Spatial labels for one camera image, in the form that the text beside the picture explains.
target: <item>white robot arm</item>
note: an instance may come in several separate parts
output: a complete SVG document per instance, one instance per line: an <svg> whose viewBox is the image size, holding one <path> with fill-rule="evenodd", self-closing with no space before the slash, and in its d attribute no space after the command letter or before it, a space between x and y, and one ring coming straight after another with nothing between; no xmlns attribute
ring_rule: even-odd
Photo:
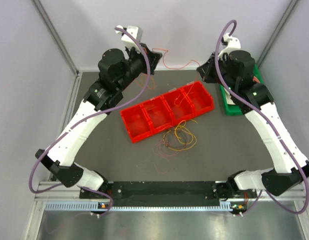
<svg viewBox="0 0 309 240"><path fill-rule="evenodd" d="M223 35L221 42L225 48L218 54L218 62L225 82L235 93L259 108L271 120L278 130L280 138L292 151L308 177L309 161L307 157L299 150L285 128L268 89L263 84L254 81L255 60L248 52L241 50L239 39L230 36L229 33ZM209 60L198 67L197 71L206 83L221 84L216 73L214 59L215 53L212 53ZM230 95L228 98L227 101L230 101L230 104L237 104L244 116L255 127L270 153L274 166L274 168L264 170L241 171L233 174L228 178L228 186L231 191L235 193L249 189L268 190L275 196L279 196L289 188L301 183L302 178L297 171L297 166L266 120L255 110L249 109Z"/></svg>
<svg viewBox="0 0 309 240"><path fill-rule="evenodd" d="M126 30L138 42L141 40L143 33L141 28L137 26L127 28L118 26L118 28ZM66 187L77 185L97 191L106 182L99 173L88 170L74 161L77 152L90 133L107 117L109 112L88 118L81 124L77 122L97 112L115 107L123 98L122 91L140 73L147 73L145 58L137 45L123 33L121 40L125 44L129 59L125 59L124 53L117 48L109 49L102 55L98 63L99 79L91 85L77 112L60 135L65 136L41 160L41 163ZM154 74L162 54L150 51L143 43L140 45L149 59L150 72L148 74ZM42 149L38 150L36 157L39 158L43 152Z"/></svg>

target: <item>red compartment tray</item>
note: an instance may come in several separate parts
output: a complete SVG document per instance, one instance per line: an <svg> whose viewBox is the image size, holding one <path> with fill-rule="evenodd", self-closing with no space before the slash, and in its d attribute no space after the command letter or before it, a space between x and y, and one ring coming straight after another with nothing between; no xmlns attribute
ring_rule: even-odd
<svg viewBox="0 0 309 240"><path fill-rule="evenodd" d="M211 95L200 81L195 81L121 110L120 114L131 141L136 143L214 108Z"/></svg>

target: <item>purple cable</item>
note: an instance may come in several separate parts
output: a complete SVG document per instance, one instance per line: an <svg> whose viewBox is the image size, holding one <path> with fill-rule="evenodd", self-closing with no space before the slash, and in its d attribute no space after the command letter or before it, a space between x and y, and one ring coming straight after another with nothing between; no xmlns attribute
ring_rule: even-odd
<svg viewBox="0 0 309 240"><path fill-rule="evenodd" d="M140 49L141 51L141 54L143 55L144 57L144 61L145 61L145 65L146 65L146 72L147 72L147 77L146 77L146 82L145 82L145 85L144 87L142 88L142 90L138 93L137 96L135 96L133 99L131 99L130 101L126 102L126 103L123 103L119 106L115 106L115 107L112 107L112 108L109 108L109 109L106 109L106 110L103 110L103 111L99 111L99 112L96 112L94 114L91 114L83 119L81 119L80 121L78 121L76 124L74 124L71 129L74 129L76 126L78 126L79 124L81 124L82 122L86 121L87 119L90 119L92 117L95 117L95 116L98 116L98 115L101 115L101 114L105 114L105 113L109 113L109 112L112 112L114 110L118 110L120 108L123 108L129 104L131 104L133 101L135 101L137 98L139 98L141 96L141 94L144 93L144 91L146 90L148 84L149 84L149 81L150 81L150 74L151 74L151 69L150 69L150 62L149 62L149 59L148 59L148 56L145 52L145 50L143 49L143 47L140 45L140 43L132 36L130 35L130 33L128 33L126 30L124 29L121 29L121 28L118 28L118 27L115 27L114 28L115 30L117 31L120 31L122 32L123 34L127 35L136 45L137 47ZM33 194L40 194L40 193L43 193L43 192L46 192L50 189L53 189L53 188L56 188L58 186L61 186L62 183L58 183L56 185L53 185L53 186L50 186L44 190L34 190L33 188L33 178L34 178L34 174L35 174L35 171L39 165L39 163L42 161L42 159L48 154L48 152L61 140L63 139L66 135L68 134L68 132L65 132L64 134L62 134L61 136L59 136L57 138L57 140L55 140L44 152L43 154L41 154L41 156L38 158L38 160L35 162L35 164L33 165L33 168L31 170L31 173L30 173L30 177L29 177L29 182L28 182L28 185L29 185L29 189L30 191L33 193Z"/></svg>
<svg viewBox="0 0 309 240"><path fill-rule="evenodd" d="M219 67L219 62L218 62L219 46L220 46L220 42L221 42L221 40L222 40L222 38L223 38L223 35L226 33L228 27L229 27L231 24L233 24L233 28L232 28L232 30L231 30L231 32L230 32L229 35L231 36L232 33L235 31L236 26L237 26L237 21L233 19L233 20L229 21L229 22L225 25L225 27L223 28L223 30L222 30L222 32L221 32L219 38L218 38L217 44L216 44L216 46L215 46L214 64L215 64L215 69L216 69L216 72L217 72L217 74L218 74L219 80L220 80L220 82L222 83L223 87L224 87L225 89L227 89L227 91L228 91L233 97L235 97L237 100L239 100L239 101L242 102L243 104L247 105L247 106L248 106L249 108L251 108L252 110L256 111L259 115L261 115L261 116L264 118L264 120L266 120L266 122L270 125L270 127L271 127L272 130L274 131L275 135L276 135L277 137L280 137L280 134L279 134L278 130L276 129L275 125L270 121L270 119L267 118L267 116L264 115L258 108L256 108L255 106L253 106L252 104L250 104L249 102L247 102L246 100L244 100L242 97L240 97L239 95L237 95L234 91L232 91L232 90L227 86L227 84L226 84L226 82L225 82L225 80L224 80L224 78L223 78L223 76L222 76L222 74L221 74L221 72L220 72L220 67ZM294 162L294 164L296 165L296 167L298 168L298 171L300 172L300 175L301 175L301 177L302 177L302 179L303 179L304 186L305 186L305 200L304 200L304 205L303 205L303 207L302 207L301 210L299 210L299 211L292 211L292 210L290 210L289 208L287 208L286 206L284 206L283 204L281 204L278 200L276 200L275 197L272 196L272 195L270 194L270 192L268 192L267 190L266 190L266 193L269 195L269 197L270 197L276 204L278 204L280 207L282 207L283 209L285 209L285 210L288 211L289 213L292 213L292 214L302 214L303 212L306 211L306 209L307 209L307 207L308 207L308 205L309 205L309 183L308 183L307 177L306 177L306 175L305 175L305 173L304 173L302 167L301 167L301 166L299 165L299 163L297 162L295 156L291 153L291 151L289 150L289 148L287 147L287 145L285 144L285 142L284 142L282 139L280 139L279 141L280 141L281 145L283 146L283 148L286 150L286 152L287 152L287 153L289 154L289 156L291 157L291 159L292 159L292 161Z"/></svg>
<svg viewBox="0 0 309 240"><path fill-rule="evenodd" d="M114 200L113 200L113 198L111 197L111 196L109 196L108 194L105 194L105 193L103 193L103 192L101 192L101 191L95 191L95 190L92 190L92 189L90 189L90 188L87 188L87 187L81 187L82 189L84 189L84 190L86 190L86 191L89 191L89 192L93 192L93 193L95 193L95 194L100 194L100 195L102 195L102 196L105 196L105 197L107 197L109 200L110 200L110 204L109 204L109 207L107 208L107 210L106 211L104 211L103 213L101 213L100 215L99 215L99 217L101 217L101 216L104 216L104 215L106 215L109 211L110 211L110 209L113 207L113 205L114 205ZM55 228L54 230L49 230L48 229L48 221L47 221L47 219L45 219L44 220L44 228L45 228L45 230L46 230L46 232L48 233L48 234L54 234L56 231L58 231L60 228L63 228L66 224L69 224L73 219L75 219L76 217L79 217L79 216L82 216L82 215L87 215L87 214L90 214L89 212L80 212L80 213L78 213L78 214L76 214L76 215L74 215L74 216L72 216L72 217L69 217L67 220L65 220L62 224L60 224L60 226L58 226L57 228Z"/></svg>
<svg viewBox="0 0 309 240"><path fill-rule="evenodd" d="M257 203L258 200L260 199L262 193L263 193L263 191L260 190L258 196L257 196L256 199L254 200L254 202L251 204L251 206L250 206L245 212L242 213L242 217L251 211L251 209L256 205L256 203Z"/></svg>

